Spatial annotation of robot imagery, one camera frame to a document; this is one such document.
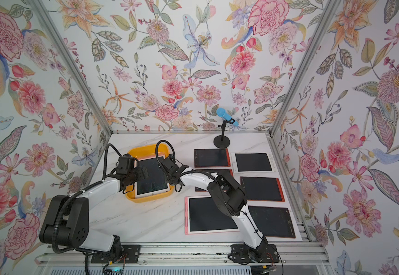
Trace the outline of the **red writing tablet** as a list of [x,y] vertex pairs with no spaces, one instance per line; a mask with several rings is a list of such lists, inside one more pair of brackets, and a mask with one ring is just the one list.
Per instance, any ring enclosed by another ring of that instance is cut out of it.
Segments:
[[240,184],[249,201],[285,201],[279,178],[242,176]]
[[229,152],[223,148],[195,149],[194,166],[197,168],[230,167]]
[[[229,175],[233,176],[233,170],[231,168],[227,168],[227,169],[200,169],[200,171],[204,171],[204,172],[207,172],[207,173],[225,174],[225,175],[229,174]],[[196,187],[195,191],[196,192],[200,192],[200,191],[206,192],[207,189],[202,189],[202,188]]]
[[288,208],[248,206],[249,212],[260,231],[267,237],[296,238]]

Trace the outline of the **pink writing tablet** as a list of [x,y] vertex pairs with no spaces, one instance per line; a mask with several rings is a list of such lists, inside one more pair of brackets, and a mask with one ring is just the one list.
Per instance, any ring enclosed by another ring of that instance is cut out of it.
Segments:
[[144,198],[170,191],[170,186],[165,180],[165,173],[159,168],[157,160],[163,160],[163,156],[139,160],[140,166],[146,169],[148,177],[136,182],[135,198]]
[[184,206],[186,235],[238,231],[233,219],[220,212],[211,197],[185,197]]

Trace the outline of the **white writing tablet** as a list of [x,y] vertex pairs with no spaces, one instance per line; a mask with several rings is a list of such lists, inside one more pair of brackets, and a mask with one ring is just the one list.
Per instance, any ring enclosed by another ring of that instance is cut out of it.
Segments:
[[275,172],[275,165],[271,161],[270,155],[267,153],[235,153],[232,154],[233,162],[236,170],[240,173]]

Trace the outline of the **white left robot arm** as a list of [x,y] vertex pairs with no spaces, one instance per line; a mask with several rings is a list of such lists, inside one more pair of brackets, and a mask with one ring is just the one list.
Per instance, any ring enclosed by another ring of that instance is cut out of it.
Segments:
[[109,235],[89,225],[89,212],[116,193],[149,177],[147,168],[131,155],[121,155],[118,165],[102,180],[73,193],[55,196],[40,230],[39,240],[50,244],[55,253],[68,251],[105,253],[111,258],[124,254],[120,237]]

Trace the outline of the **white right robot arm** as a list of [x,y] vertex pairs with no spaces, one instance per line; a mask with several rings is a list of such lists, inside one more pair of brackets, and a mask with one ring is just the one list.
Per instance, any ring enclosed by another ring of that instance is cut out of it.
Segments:
[[266,236],[255,224],[247,198],[240,184],[229,173],[209,173],[187,165],[177,165],[175,158],[158,161],[172,186],[193,186],[207,190],[222,214],[231,217],[243,236],[242,245],[232,245],[229,260],[235,264],[271,264],[281,262],[275,245],[269,244]]

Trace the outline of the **yellow plastic storage box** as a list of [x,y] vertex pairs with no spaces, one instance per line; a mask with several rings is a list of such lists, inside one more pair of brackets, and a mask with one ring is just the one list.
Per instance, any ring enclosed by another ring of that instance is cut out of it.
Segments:
[[[142,147],[137,147],[134,148],[132,150],[130,150],[128,153],[132,156],[135,157],[136,159],[140,160],[140,159],[144,159],[147,157],[168,157],[169,155],[169,148],[167,145],[160,145],[159,149],[158,149],[158,155],[155,154],[155,148],[156,145],[152,144],[152,145],[147,145],[147,146],[142,146]],[[153,196],[149,196],[149,197],[144,197],[144,198],[135,198],[135,184],[132,187],[128,187],[126,190],[126,197],[127,199],[129,199],[130,201],[134,202],[134,203],[145,203],[145,202],[150,202],[150,201],[155,201],[158,199],[162,199],[162,198],[166,198],[168,196],[170,196],[173,191],[174,191],[174,187],[170,186],[170,191],[163,193],[163,194],[158,194],[158,195],[153,195]]]

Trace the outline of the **black microphone stand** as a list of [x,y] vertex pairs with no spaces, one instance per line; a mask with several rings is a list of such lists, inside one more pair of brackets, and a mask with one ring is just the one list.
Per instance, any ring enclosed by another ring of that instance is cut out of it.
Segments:
[[214,146],[217,147],[218,149],[227,149],[230,145],[229,138],[225,136],[225,130],[226,130],[227,124],[228,124],[227,120],[224,120],[222,122],[222,125],[220,126],[221,135],[216,136],[213,140]]

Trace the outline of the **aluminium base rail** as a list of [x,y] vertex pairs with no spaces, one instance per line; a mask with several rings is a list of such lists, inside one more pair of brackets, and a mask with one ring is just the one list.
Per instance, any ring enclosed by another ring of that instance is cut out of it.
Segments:
[[228,242],[141,243],[132,260],[111,265],[86,260],[81,253],[54,254],[35,259],[36,275],[332,275],[325,249],[318,243],[282,242],[273,253],[278,262],[233,262]]

